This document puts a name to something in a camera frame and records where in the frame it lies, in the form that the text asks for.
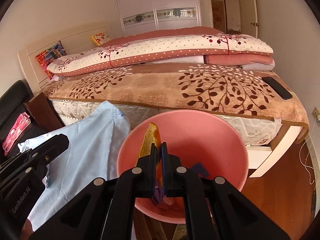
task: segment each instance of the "quilted mattress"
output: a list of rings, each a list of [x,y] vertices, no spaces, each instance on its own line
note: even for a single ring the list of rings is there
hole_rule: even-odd
[[[85,118],[101,104],[100,102],[83,102],[70,100],[50,99],[53,108],[62,117],[76,120]],[[156,114],[171,111],[170,109],[156,109],[145,106],[119,105],[115,106],[129,119],[131,130],[144,120]],[[216,115],[229,123],[241,135],[246,145],[268,144],[278,133],[281,127],[281,120],[274,121],[264,119],[252,119]]]

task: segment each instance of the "floral decorative strip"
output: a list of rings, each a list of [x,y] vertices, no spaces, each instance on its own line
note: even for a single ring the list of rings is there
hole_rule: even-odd
[[[124,27],[134,25],[140,22],[149,22],[149,21],[155,21],[155,16],[153,12],[147,12],[147,13],[141,13],[137,15],[133,15],[127,18],[123,18],[123,25]]]
[[[237,114],[257,115],[257,110],[267,109],[269,99],[275,93],[253,71],[244,71],[228,66],[190,66],[188,70],[179,70],[181,90],[194,89],[193,93],[182,93],[188,98],[188,106],[199,104],[202,109],[225,112],[229,104],[238,109]],[[258,97],[264,103],[256,102]]]
[[[182,17],[197,17],[196,8],[174,8],[174,9],[165,9],[157,11],[158,20],[168,19],[168,18],[182,18]]]

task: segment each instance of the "black phone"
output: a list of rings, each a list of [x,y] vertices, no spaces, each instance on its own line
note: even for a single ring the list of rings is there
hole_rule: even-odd
[[[282,99],[287,100],[292,98],[292,94],[285,89],[277,80],[273,77],[263,77],[262,80],[267,83]]]

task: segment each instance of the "blue cloth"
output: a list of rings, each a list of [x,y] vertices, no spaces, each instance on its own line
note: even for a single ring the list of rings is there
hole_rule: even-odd
[[[202,163],[197,163],[191,167],[191,169],[198,175],[201,175],[203,178],[209,177],[209,172],[205,169]]]
[[[56,134],[65,134],[70,141],[68,150],[50,164],[49,187],[28,217],[33,230],[37,230],[96,177],[106,180],[117,177],[118,151],[129,131],[127,118],[105,101],[83,120],[19,145],[21,152],[34,149]]]

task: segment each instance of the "white cable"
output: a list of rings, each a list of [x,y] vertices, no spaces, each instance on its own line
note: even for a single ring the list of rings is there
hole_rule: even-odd
[[[315,122],[313,123],[313,127],[312,127],[311,134],[313,133],[313,130],[314,130],[314,128],[315,128],[315,124],[316,124],[316,119],[315,119]],[[304,168],[306,169],[306,171],[309,173],[309,183],[310,183],[310,185],[312,185],[312,184],[315,182],[315,180],[313,180],[313,182],[311,182],[311,173],[310,173],[310,171],[308,171],[307,168],[311,168],[311,169],[313,169],[313,171],[314,171],[315,169],[314,169],[313,167],[310,167],[310,166],[307,166],[307,165],[306,165],[306,163],[307,163],[307,158],[308,158],[308,156],[309,156],[309,152],[308,152],[308,154],[307,154],[307,157],[306,157],[306,159],[305,159],[305,163],[304,163],[304,164],[303,164],[303,162],[301,161],[301,155],[300,155],[303,146],[306,144],[306,142],[307,142],[309,139],[310,139],[310,136],[309,136],[309,138],[302,144],[302,146],[301,146],[301,148],[300,148],[300,151],[299,151],[299,160],[300,160],[301,164],[304,166]]]

